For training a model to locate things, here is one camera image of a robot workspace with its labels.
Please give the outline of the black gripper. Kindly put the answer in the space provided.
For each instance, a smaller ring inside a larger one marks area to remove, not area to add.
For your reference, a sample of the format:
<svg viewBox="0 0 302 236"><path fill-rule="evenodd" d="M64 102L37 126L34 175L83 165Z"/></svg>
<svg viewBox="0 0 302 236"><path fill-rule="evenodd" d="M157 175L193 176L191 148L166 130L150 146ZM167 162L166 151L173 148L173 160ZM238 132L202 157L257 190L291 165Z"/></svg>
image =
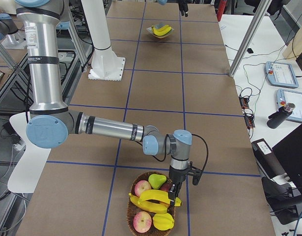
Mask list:
<svg viewBox="0 0 302 236"><path fill-rule="evenodd" d="M184 8L187 5L187 1L186 0L178 0L178 5L180 6L179 11L181 13L181 15L185 15L185 17L188 17L188 8Z"/></svg>
<svg viewBox="0 0 302 236"><path fill-rule="evenodd" d="M182 187L182 182L185 181L190 170L190 166L187 166L182 170L172 166L169 167L169 178L172 180L172 186L168 190L168 198L170 199L170 204L174 204L175 207L180 207L182 205L182 200L178 196Z"/></svg>

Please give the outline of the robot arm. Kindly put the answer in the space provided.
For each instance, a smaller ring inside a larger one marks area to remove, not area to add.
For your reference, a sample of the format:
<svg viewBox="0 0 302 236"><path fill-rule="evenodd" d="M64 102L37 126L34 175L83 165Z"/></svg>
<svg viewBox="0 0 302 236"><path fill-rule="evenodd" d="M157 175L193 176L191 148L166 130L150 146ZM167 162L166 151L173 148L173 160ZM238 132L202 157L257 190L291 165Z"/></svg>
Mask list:
<svg viewBox="0 0 302 236"><path fill-rule="evenodd" d="M67 161L95 156L114 169L167 165L168 203L191 176L192 134L186 130L181 40L148 40L148 18L159 5L116 1L108 12L100 0L81 2L89 27L90 55L72 98L63 100L57 26L70 12L66 0L18 0L17 17L28 40L33 88L26 135L40 148L72 148Z"/></svg>

